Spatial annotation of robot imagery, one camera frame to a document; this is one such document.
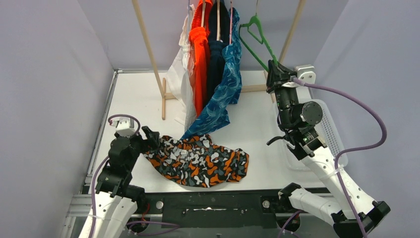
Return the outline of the camouflage orange grey shorts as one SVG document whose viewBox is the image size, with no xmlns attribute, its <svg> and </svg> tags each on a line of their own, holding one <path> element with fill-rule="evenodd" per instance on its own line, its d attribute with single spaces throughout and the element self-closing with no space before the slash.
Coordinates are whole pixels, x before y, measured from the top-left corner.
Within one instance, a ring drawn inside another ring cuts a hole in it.
<svg viewBox="0 0 420 238">
<path fill-rule="evenodd" d="M 247 175 L 249 154 L 212 142 L 209 134 L 177 140 L 164 135 L 159 148 L 144 157 L 166 179 L 179 185 L 210 188 L 239 182 Z"/>
</svg>

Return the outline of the green hanger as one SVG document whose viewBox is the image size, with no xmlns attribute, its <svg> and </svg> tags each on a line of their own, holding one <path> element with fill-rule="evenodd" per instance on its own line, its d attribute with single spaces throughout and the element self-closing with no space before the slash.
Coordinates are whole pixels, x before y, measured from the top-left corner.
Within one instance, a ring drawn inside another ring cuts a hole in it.
<svg viewBox="0 0 420 238">
<path fill-rule="evenodd" d="M 238 28 L 238 34 L 239 34 L 239 39 L 241 41 L 241 43 L 243 44 L 243 46 L 248 50 L 248 52 L 253 56 L 253 58 L 259 63 L 259 65 L 266 71 L 269 72 L 269 67 L 266 63 L 264 63 L 259 57 L 258 55 L 254 52 L 254 50 L 249 46 L 249 44 L 247 44 L 244 40 L 244 38 L 241 35 L 241 31 L 242 30 L 246 30 L 250 36 L 252 36 L 260 45 L 264 45 L 265 48 L 267 49 L 268 53 L 271 56 L 271 61 L 273 61 L 274 63 L 278 63 L 278 60 L 275 56 L 275 54 L 273 53 L 273 50 L 267 40 L 267 38 L 264 35 L 263 32 L 263 27 L 262 27 L 262 23 L 261 20 L 258 16 L 258 5 L 259 5 L 259 1 L 256 1 L 256 10 L 255 10 L 255 14 L 250 18 L 248 23 L 243 23 L 239 25 Z"/>
</svg>

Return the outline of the clear plastic basket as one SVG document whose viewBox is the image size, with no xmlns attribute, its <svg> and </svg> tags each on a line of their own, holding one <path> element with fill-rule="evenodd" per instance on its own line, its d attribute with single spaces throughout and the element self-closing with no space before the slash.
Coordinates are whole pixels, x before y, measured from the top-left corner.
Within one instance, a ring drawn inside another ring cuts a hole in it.
<svg viewBox="0 0 420 238">
<path fill-rule="evenodd" d="M 326 103 L 319 99 L 300 101 L 296 89 L 276 89 L 274 95 L 278 108 L 277 124 L 284 135 L 267 144 L 284 140 L 289 150 L 287 168 L 308 172 L 310 169 L 301 162 L 306 157 L 325 158 L 332 162 L 344 146 Z"/>
</svg>

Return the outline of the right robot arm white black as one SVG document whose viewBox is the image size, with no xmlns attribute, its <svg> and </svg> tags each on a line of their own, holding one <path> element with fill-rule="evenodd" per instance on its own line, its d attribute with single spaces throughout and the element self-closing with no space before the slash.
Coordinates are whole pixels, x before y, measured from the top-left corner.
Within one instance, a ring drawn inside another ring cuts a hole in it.
<svg viewBox="0 0 420 238">
<path fill-rule="evenodd" d="M 323 108 L 316 101 L 300 102 L 299 86 L 314 84 L 298 79 L 296 71 L 275 60 L 267 64 L 266 90 L 274 95 L 277 125 L 283 132 L 272 141 L 283 140 L 293 157 L 313 172 L 333 196 L 323 198 L 296 183 L 278 193 L 279 207 L 290 212 L 307 212 L 331 225 L 341 238 L 365 238 L 390 212 L 389 205 L 368 195 L 345 171 L 339 159 L 347 153 L 327 155 L 326 140 L 316 126 L 323 119 Z"/>
</svg>

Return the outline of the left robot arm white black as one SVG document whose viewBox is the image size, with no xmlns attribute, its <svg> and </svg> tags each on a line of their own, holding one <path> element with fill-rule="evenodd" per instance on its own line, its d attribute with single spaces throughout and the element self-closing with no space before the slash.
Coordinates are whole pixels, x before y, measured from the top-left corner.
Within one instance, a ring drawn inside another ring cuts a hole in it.
<svg viewBox="0 0 420 238">
<path fill-rule="evenodd" d="M 142 187 L 131 185 L 132 171 L 140 155 L 159 148 L 159 132 L 143 126 L 130 137 L 115 134 L 107 159 L 93 180 L 92 207 L 79 237 L 118 238 L 130 217 L 146 207 Z"/>
</svg>

